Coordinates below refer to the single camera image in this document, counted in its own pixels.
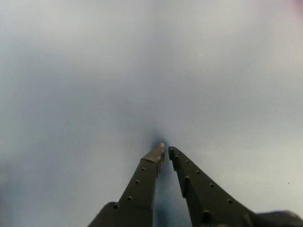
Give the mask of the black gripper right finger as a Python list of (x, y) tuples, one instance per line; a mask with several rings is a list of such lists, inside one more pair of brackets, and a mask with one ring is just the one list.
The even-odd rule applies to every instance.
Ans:
[(254, 213), (217, 185), (193, 160), (176, 147), (169, 147), (169, 159), (178, 175), (194, 227), (252, 227)]

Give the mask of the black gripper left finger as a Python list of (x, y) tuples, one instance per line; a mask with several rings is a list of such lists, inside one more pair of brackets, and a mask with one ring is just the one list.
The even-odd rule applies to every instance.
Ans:
[(159, 143), (141, 158), (118, 202), (106, 204), (90, 227), (152, 227), (156, 180), (165, 157), (165, 144)]

